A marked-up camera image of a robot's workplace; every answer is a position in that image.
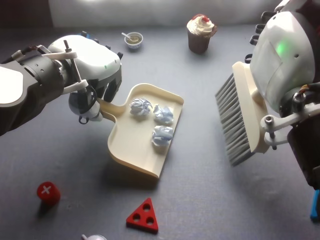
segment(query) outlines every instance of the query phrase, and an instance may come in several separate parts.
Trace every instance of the red triangle block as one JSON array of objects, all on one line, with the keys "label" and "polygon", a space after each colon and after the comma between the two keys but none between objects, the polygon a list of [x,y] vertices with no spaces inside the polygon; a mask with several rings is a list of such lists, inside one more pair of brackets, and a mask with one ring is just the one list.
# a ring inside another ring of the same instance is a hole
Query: red triangle block
[{"label": "red triangle block", "polygon": [[128,218],[126,226],[152,234],[158,233],[158,223],[151,198],[147,198]]}]

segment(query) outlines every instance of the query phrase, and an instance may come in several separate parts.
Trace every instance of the gray table surface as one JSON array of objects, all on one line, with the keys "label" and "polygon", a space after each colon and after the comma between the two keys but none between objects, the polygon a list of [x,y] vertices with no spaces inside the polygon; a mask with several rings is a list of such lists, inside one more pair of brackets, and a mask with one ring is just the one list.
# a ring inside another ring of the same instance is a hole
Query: gray table surface
[{"label": "gray table surface", "polygon": [[[202,56],[189,51],[185,28],[85,29],[124,53],[115,104],[122,104],[138,83],[184,98],[160,179],[115,163],[107,148],[114,123],[80,125],[68,96],[61,96],[35,119],[0,137],[0,239],[77,240],[81,234],[107,240],[320,239],[319,226],[309,219],[314,191],[289,145],[256,154],[235,168],[225,156],[215,93],[232,73],[232,64],[252,52],[254,29],[219,27]],[[127,50],[122,31],[143,34],[140,51]],[[0,58],[72,33],[2,30]],[[62,194],[47,212],[36,195],[45,181]],[[157,235],[125,225],[147,197],[155,208]]]}]

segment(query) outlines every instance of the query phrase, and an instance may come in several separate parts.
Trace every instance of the cupcake wrapper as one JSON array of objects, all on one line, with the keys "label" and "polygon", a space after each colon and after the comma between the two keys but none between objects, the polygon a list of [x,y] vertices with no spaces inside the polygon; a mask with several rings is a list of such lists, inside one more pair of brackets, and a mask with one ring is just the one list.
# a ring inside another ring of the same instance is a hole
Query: cupcake wrapper
[{"label": "cupcake wrapper", "polygon": [[201,36],[193,34],[188,29],[189,49],[196,54],[203,54],[209,46],[210,38],[217,32],[217,26],[214,26],[212,32]]}]

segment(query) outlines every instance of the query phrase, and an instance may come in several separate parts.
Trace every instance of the small bowl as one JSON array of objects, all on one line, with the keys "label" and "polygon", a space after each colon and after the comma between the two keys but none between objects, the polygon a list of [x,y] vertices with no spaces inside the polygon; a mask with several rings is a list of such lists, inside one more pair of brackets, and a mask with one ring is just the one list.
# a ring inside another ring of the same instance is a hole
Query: small bowl
[{"label": "small bowl", "polygon": [[139,32],[130,32],[128,33],[128,35],[131,37],[131,36],[136,36],[139,38],[139,41],[137,43],[128,43],[127,40],[128,38],[124,37],[124,42],[127,44],[127,46],[130,48],[130,49],[138,49],[140,48],[141,44],[142,44],[142,41],[144,40],[144,36],[142,36],[141,33]]}]

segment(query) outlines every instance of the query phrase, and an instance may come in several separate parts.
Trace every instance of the whipped cream frosting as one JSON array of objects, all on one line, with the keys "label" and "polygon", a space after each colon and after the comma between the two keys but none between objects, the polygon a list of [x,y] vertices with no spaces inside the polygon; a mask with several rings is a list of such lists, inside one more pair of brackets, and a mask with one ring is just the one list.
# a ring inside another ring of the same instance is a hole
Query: whipped cream frosting
[{"label": "whipped cream frosting", "polygon": [[215,25],[205,16],[198,16],[195,19],[191,19],[186,27],[188,30],[195,35],[204,36],[212,32]]}]

